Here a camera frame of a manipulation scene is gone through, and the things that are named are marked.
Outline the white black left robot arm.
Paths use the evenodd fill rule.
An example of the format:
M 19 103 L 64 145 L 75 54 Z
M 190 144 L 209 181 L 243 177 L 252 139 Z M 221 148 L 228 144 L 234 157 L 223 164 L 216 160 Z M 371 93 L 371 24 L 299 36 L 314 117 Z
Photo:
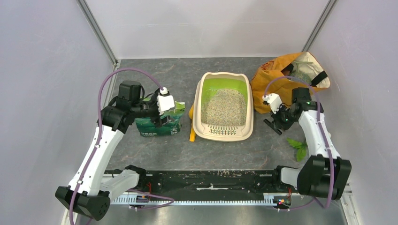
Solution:
M 67 186 L 57 188 L 55 197 L 71 213 L 99 221 L 122 193 L 147 188 L 146 170 L 133 165 L 106 182 L 102 178 L 116 146 L 135 119 L 149 118 L 160 128 L 172 121 L 164 112 L 174 107 L 174 98 L 165 87 L 146 95 L 141 83 L 122 82 L 118 95 L 100 111 L 93 141 L 80 168 Z

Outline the yellow plastic scoop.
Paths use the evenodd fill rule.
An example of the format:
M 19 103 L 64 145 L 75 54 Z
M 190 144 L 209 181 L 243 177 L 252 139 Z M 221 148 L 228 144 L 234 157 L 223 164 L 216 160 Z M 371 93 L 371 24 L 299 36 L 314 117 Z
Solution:
M 194 111 L 194 105 L 191 106 L 191 108 L 188 112 L 188 116 L 191 120 L 191 129 L 190 129 L 190 137 L 189 137 L 190 142 L 195 142 L 195 140 L 196 140 L 196 133 L 193 128 L 193 111 Z

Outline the green cat litter bag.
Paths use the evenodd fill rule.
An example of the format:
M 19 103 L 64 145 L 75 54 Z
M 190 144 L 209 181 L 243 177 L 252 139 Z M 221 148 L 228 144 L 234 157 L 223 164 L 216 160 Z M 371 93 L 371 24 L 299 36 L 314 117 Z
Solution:
M 175 101 L 175 107 L 159 118 L 147 117 L 135 119 L 135 124 L 143 137 L 175 135 L 181 131 L 181 118 L 185 112 L 185 102 Z

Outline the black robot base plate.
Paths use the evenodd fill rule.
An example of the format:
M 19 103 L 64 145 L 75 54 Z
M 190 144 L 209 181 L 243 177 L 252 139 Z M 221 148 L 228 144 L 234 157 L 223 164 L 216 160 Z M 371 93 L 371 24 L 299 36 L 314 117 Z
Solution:
M 260 200 L 263 194 L 298 195 L 275 170 L 148 170 L 136 189 L 177 201 Z

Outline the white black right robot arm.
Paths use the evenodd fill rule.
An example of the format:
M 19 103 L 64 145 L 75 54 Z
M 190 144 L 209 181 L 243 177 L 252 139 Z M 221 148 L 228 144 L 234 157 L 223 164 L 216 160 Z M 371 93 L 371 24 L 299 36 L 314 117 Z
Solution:
M 290 106 L 283 104 L 276 93 L 264 96 L 263 100 L 269 104 L 273 119 L 265 120 L 265 123 L 281 135 L 297 122 L 304 132 L 310 155 L 301 169 L 278 166 L 278 174 L 271 178 L 272 188 L 282 192 L 290 185 L 301 195 L 340 199 L 352 165 L 349 160 L 341 158 L 332 144 L 321 103 L 311 99 L 308 88 L 293 89 Z

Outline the black clip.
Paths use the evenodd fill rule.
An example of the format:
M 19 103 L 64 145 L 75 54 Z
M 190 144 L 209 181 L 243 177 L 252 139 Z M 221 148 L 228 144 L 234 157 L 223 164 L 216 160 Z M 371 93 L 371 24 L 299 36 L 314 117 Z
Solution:
M 263 120 L 265 124 L 267 124 L 273 131 L 275 131 L 278 135 L 282 134 L 282 131 L 275 127 L 275 124 L 268 119 Z

